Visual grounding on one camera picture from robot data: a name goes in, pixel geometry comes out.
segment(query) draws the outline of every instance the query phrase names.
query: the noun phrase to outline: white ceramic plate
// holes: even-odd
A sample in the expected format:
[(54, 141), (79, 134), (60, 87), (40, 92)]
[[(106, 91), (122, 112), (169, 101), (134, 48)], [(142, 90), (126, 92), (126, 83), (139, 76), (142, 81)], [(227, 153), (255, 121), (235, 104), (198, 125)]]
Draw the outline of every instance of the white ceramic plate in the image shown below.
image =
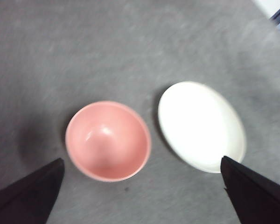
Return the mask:
[(169, 145), (197, 169), (220, 173), (224, 155), (238, 162), (245, 155), (245, 130), (239, 116), (223, 96), (206, 85), (172, 85), (160, 99), (158, 117)]

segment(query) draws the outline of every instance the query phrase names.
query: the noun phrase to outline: gray carpet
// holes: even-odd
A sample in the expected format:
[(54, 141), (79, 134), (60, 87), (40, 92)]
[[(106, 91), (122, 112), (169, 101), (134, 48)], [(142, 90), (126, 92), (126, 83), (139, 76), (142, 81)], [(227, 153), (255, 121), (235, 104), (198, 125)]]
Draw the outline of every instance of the gray carpet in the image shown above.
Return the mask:
[[(224, 95), (247, 134), (243, 164), (280, 183), (280, 34), (249, 0), (0, 0), (0, 189), (58, 157), (48, 224), (238, 224), (220, 174), (178, 160), (160, 137), (160, 95), (191, 80)], [(114, 100), (147, 122), (136, 176), (81, 174), (63, 143), (82, 106)]]

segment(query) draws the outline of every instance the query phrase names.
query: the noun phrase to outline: bowl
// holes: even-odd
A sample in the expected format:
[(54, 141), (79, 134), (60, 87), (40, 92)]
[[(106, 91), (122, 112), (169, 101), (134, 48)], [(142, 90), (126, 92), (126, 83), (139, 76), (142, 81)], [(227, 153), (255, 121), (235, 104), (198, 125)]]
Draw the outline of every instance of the bowl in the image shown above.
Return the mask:
[(131, 108), (112, 101), (89, 104), (71, 119), (65, 134), (68, 154), (85, 175), (105, 182), (138, 173), (151, 151), (143, 119)]

